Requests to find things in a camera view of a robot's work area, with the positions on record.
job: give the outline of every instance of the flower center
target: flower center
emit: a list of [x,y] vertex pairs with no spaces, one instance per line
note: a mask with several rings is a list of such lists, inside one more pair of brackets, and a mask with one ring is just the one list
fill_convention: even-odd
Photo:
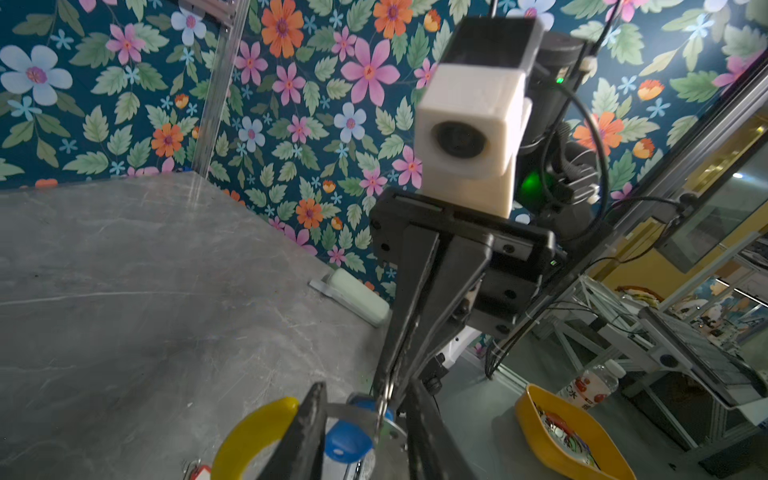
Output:
[[36,84],[44,84],[48,81],[48,76],[40,67],[30,67],[27,69],[27,78]]
[[288,22],[286,22],[285,18],[281,18],[277,21],[277,26],[275,27],[277,29],[277,34],[281,37],[285,37],[288,35]]

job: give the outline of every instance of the yellow plastic basket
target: yellow plastic basket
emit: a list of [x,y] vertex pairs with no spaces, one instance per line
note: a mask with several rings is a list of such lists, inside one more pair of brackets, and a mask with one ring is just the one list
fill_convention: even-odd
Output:
[[[536,406],[559,415],[584,440],[600,470],[579,462],[555,443],[539,418]],[[536,385],[528,385],[515,404],[525,439],[536,457],[552,470],[573,480],[637,480],[611,437],[584,410]]]

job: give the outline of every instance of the light blue flower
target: light blue flower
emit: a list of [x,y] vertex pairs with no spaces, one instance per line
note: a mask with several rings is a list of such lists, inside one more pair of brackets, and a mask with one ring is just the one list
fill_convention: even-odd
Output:
[[72,153],[73,150],[77,150],[78,148],[75,147],[74,144],[76,144],[77,140],[67,141],[66,138],[61,139],[61,146],[58,148],[58,151],[66,151],[68,154]]
[[623,82],[621,85],[619,85],[618,90],[623,90],[624,94],[626,95],[630,90],[635,91],[637,90],[637,87],[633,85],[634,81],[637,80],[637,75],[632,75],[631,77],[621,77],[621,81]]
[[113,175],[121,175],[125,171],[125,162],[112,162],[112,168],[109,169],[109,173]]
[[659,97],[656,99],[655,105],[652,105],[645,109],[646,111],[650,112],[649,118],[653,118],[657,114],[659,117],[663,117],[665,115],[664,110],[672,106],[672,104],[662,104],[661,102],[662,102],[661,97]]
[[131,70],[130,65],[125,65],[125,73],[123,74],[123,78],[131,82],[131,85],[139,81],[139,68],[136,67],[133,70]]
[[349,147],[346,146],[346,144],[339,145],[339,148],[334,150],[337,154],[339,154],[339,160],[342,158],[346,158],[347,154],[349,153]]
[[690,39],[693,40],[696,37],[704,38],[707,36],[707,29],[711,27],[712,25],[715,25],[714,20],[707,20],[707,14],[703,13],[696,17],[696,24],[695,25],[688,25],[686,28],[683,28],[684,31],[689,31],[690,33]]
[[339,13],[339,11],[334,8],[333,15],[331,15],[329,21],[334,28],[341,28],[341,25],[344,22],[344,14]]
[[510,8],[515,7],[515,0],[499,0],[498,6],[504,9],[504,13],[507,13]]
[[616,45],[616,37],[619,35],[620,31],[621,31],[621,27],[612,28],[608,32],[608,35],[605,35],[605,40],[603,40],[603,44],[600,46],[604,47],[605,45]]
[[58,35],[51,35],[51,40],[56,42],[57,50],[61,50],[62,47],[71,50],[72,47],[69,44],[74,42],[74,38],[68,37],[61,28],[58,29]]
[[184,60],[185,65],[194,63],[194,55],[192,54],[192,51],[187,47],[184,47],[184,53],[181,54],[181,58],[179,59],[179,61],[182,60]]
[[8,104],[13,107],[11,116],[21,117],[24,115],[27,121],[32,121],[32,114],[43,113],[43,110],[32,107],[32,97],[30,96],[23,97],[21,103],[18,103],[16,100],[8,100]]
[[315,15],[312,15],[311,17],[304,15],[304,28],[310,35],[313,31],[317,30],[317,25],[315,24]]

